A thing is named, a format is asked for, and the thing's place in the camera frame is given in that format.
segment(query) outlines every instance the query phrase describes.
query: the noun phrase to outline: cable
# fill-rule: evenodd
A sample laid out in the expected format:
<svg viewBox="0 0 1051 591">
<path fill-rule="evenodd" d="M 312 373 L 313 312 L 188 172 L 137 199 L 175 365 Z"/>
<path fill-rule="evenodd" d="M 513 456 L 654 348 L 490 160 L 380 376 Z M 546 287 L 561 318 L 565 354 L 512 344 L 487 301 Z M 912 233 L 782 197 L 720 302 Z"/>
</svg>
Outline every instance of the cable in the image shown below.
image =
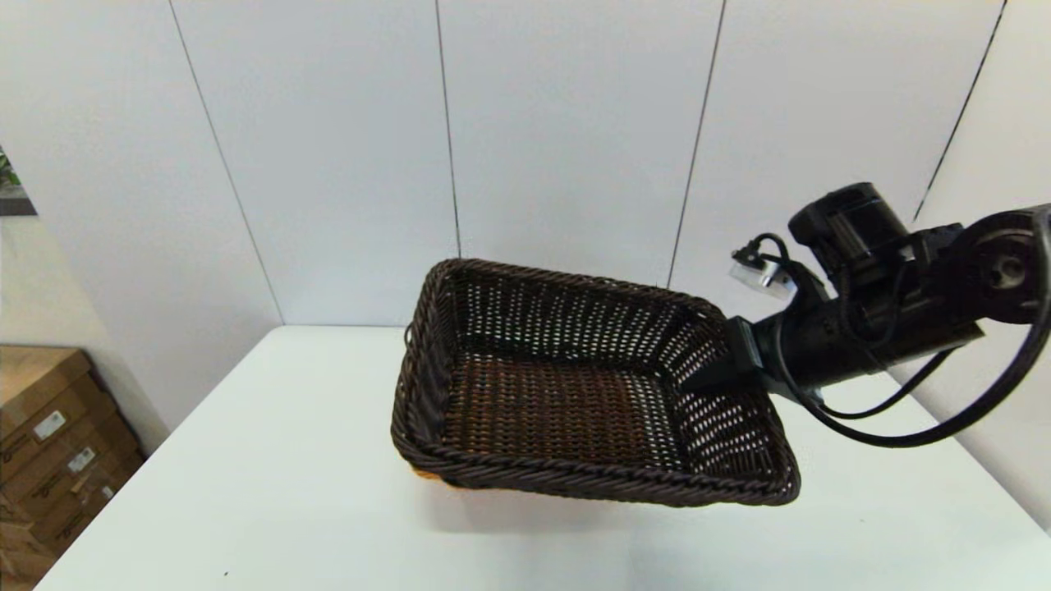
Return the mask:
<svg viewBox="0 0 1051 591">
<path fill-rule="evenodd" d="M 1032 369 L 1039 358 L 1040 351 L 1044 350 L 1048 334 L 1051 333 L 1051 221 L 1048 218 L 1049 212 L 1051 212 L 1051 208 L 1042 207 L 1033 215 L 1033 238 L 1037 245 L 1039 272 L 1037 278 L 1039 295 L 1036 320 L 1029 328 L 1026 339 L 1018 348 L 1018 352 L 1015 353 L 1014 359 L 1007 366 L 1007 369 L 1000 374 L 996 381 L 981 396 L 955 416 L 930 429 L 897 436 L 875 435 L 840 424 L 821 411 L 818 403 L 802 391 L 799 384 L 796 383 L 796 380 L 788 371 L 781 344 L 784 314 L 780 314 L 774 326 L 774 356 L 778 370 L 788 386 L 788 390 L 799 400 L 803 408 L 828 428 L 854 441 L 878 447 L 902 448 L 932 444 L 951 437 L 980 421 L 993 408 L 996 408 L 1000 403 L 1004 402 L 1004 399 L 1025 379 L 1026 374 L 1029 373 L 1029 370 Z"/>
<path fill-rule="evenodd" d="M 894 406 L 895 404 L 898 404 L 899 402 L 901 402 L 902 400 L 904 400 L 905 396 L 907 396 L 910 393 L 912 393 L 912 390 L 916 389 L 916 387 L 921 383 L 923 383 L 923 381 L 926 380 L 928 375 L 930 375 L 931 373 L 933 373 L 934 370 L 937 369 L 939 366 L 941 366 L 945 362 L 945 360 L 949 359 L 949 355 L 952 354 L 952 351 L 955 351 L 955 350 L 956 349 L 949 349 L 947 351 L 941 351 L 937 354 L 935 354 L 933 358 L 931 358 L 930 361 L 928 361 L 923 366 L 923 368 L 920 369 L 920 371 L 916 372 L 915 375 L 913 375 L 912 378 L 910 378 L 909 381 L 906 382 L 905 385 L 903 385 L 900 390 L 898 390 L 897 392 L 894 392 L 894 394 L 892 396 L 890 396 L 889 399 L 883 401 L 879 405 L 873 406 L 872 408 L 870 408 L 868 410 L 863 410 L 861 412 L 841 412 L 839 410 L 836 410 L 836 409 L 832 409 L 832 408 L 828 408 L 827 406 L 825 406 L 825 403 L 819 403 L 818 406 L 821 408 L 821 410 L 823 410 L 825 412 L 825 414 L 829 414 L 829 415 L 834 416 L 837 419 L 843 419 L 845 421 L 854 421 L 854 420 L 858 420 L 858 419 L 867 419 L 867 417 L 872 416 L 874 414 L 879 414 L 879 413 L 883 412 L 884 410 L 887 410 L 888 408 Z"/>
<path fill-rule="evenodd" d="M 894 276 L 893 287 L 890 289 L 890 305 L 892 306 L 890 308 L 890 321 L 887 323 L 887 328 L 883 331 L 883 335 L 874 341 L 869 341 L 854 332 L 853 325 L 850 324 L 850 278 L 845 271 L 843 272 L 843 280 L 840 282 L 840 285 L 836 286 L 840 291 L 840 324 L 843 325 L 843 331 L 847 333 L 850 340 L 865 347 L 866 350 L 882 347 L 894 337 L 894 329 L 898 328 L 898 319 L 902 312 L 902 285 L 905 283 L 906 271 L 908 271 L 908 266 L 902 265 Z"/>
<path fill-rule="evenodd" d="M 784 259 L 784 260 L 786 260 L 786 261 L 790 261 L 790 260 L 791 260 L 791 259 L 790 259 L 790 258 L 788 257 L 788 246 L 787 246 L 787 245 L 785 244 L 785 241 L 784 241 L 784 240 L 783 240 L 783 239 L 782 239 L 782 238 L 781 238 L 780 236 L 778 236 L 778 235 L 776 235 L 776 233 L 771 233 L 771 232 L 763 232 L 763 233 L 761 233 L 761 235 L 757 236 L 757 237 L 756 237 L 756 238 L 755 238 L 755 239 L 754 239 L 754 240 L 753 240 L 753 241 L 751 241 L 751 242 L 749 243 L 749 246 L 751 246 L 751 247 L 754 247 L 754 248 L 756 248 L 756 249 L 758 250 L 758 249 L 759 249 L 759 244 L 760 244 L 761 242 L 763 242 L 764 240 L 769 240 L 769 241 L 770 241 L 770 242 L 772 242 L 774 244 L 777 244 L 777 245 L 778 245 L 778 252 L 779 252 L 779 253 L 781 254 L 781 258 L 782 258 L 782 259 Z"/>
</svg>

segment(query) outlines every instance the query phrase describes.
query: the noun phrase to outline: white wall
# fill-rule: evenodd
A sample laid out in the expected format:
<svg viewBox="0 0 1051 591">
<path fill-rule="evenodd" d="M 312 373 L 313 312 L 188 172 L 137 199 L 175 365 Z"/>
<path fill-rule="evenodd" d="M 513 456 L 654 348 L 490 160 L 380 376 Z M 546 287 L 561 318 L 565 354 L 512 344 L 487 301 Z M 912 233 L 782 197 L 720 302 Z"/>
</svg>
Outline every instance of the white wall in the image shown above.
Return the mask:
<svg viewBox="0 0 1051 591">
<path fill-rule="evenodd" d="M 442 0 L 465 257 L 665 285 L 719 0 Z"/>
<path fill-rule="evenodd" d="M 0 343 L 87 352 L 147 453 L 168 436 L 149 398 L 38 218 L 0 219 Z"/>
<path fill-rule="evenodd" d="M 406 324 L 456 218 L 434 0 L 178 0 L 290 324 Z"/>
<path fill-rule="evenodd" d="M 281 324 L 167 2 L 5 0 L 0 138 L 161 419 Z"/>
<path fill-rule="evenodd" d="M 726 4 L 673 289 L 729 314 L 784 303 L 726 274 L 731 249 L 850 183 L 911 217 L 989 42 L 1000 3 Z M 792 254 L 820 267 L 805 248 Z"/>
<path fill-rule="evenodd" d="M 914 227 L 970 224 L 1051 201 L 1051 3 L 1011 0 L 989 57 Z M 982 323 L 916 392 L 940 419 L 981 393 L 1014 355 L 1028 327 Z M 914 371 L 919 364 L 911 364 Z M 909 371 L 894 372 L 904 379 Z M 1051 354 L 1015 392 L 957 439 L 1051 532 Z"/>
</svg>

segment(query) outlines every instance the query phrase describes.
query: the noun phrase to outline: green plant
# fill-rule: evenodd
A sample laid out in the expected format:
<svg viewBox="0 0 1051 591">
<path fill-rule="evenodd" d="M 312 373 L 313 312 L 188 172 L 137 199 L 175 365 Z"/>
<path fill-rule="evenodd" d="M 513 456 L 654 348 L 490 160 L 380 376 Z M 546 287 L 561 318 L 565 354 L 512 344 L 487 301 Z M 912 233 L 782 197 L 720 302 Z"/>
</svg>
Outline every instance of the green plant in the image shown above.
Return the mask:
<svg viewBox="0 0 1051 591">
<path fill-rule="evenodd" d="M 18 179 L 18 175 L 15 174 L 15 169 L 11 167 L 11 161 L 7 160 L 7 155 L 0 151 L 0 184 L 6 183 L 21 185 L 22 181 Z"/>
</svg>

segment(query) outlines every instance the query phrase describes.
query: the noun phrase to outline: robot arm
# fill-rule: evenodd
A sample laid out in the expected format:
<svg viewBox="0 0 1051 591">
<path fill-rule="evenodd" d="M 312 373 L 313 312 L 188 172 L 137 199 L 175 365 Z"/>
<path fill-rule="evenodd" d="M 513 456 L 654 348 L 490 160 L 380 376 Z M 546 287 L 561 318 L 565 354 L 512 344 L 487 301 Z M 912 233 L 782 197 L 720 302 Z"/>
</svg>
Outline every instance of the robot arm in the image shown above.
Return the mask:
<svg viewBox="0 0 1051 591">
<path fill-rule="evenodd" d="M 741 384 L 802 404 L 838 432 L 872 445 L 914 447 L 951 436 L 1002 402 L 1022 381 L 1051 330 L 1051 206 L 1004 211 L 968 228 L 960 224 L 909 233 L 869 183 L 844 187 L 811 203 L 788 224 L 810 248 L 839 297 L 764 233 L 735 252 L 763 285 L 796 287 L 788 307 L 757 323 L 726 324 L 730 355 L 702 368 L 683 391 L 726 391 Z M 779 254 L 760 252 L 763 241 Z M 1031 324 L 1018 355 L 974 404 L 923 433 L 885 437 L 833 417 L 882 412 L 933 372 L 952 350 L 983 335 L 975 321 Z M 827 408 L 819 388 L 936 353 L 902 390 L 877 408 L 843 413 Z"/>
</svg>

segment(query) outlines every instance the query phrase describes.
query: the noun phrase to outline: woven basket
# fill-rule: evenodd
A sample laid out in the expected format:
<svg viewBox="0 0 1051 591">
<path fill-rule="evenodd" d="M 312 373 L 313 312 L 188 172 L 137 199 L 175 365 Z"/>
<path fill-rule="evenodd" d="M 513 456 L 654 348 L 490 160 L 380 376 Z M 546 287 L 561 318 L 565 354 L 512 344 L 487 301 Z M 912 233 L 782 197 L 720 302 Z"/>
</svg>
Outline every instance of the woven basket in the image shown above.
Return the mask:
<svg viewBox="0 0 1051 591">
<path fill-rule="evenodd" d="M 454 259 L 424 282 L 391 435 L 453 486 L 676 507 L 783 505 L 799 468 L 767 394 L 678 391 L 727 354 L 699 298 Z"/>
</svg>

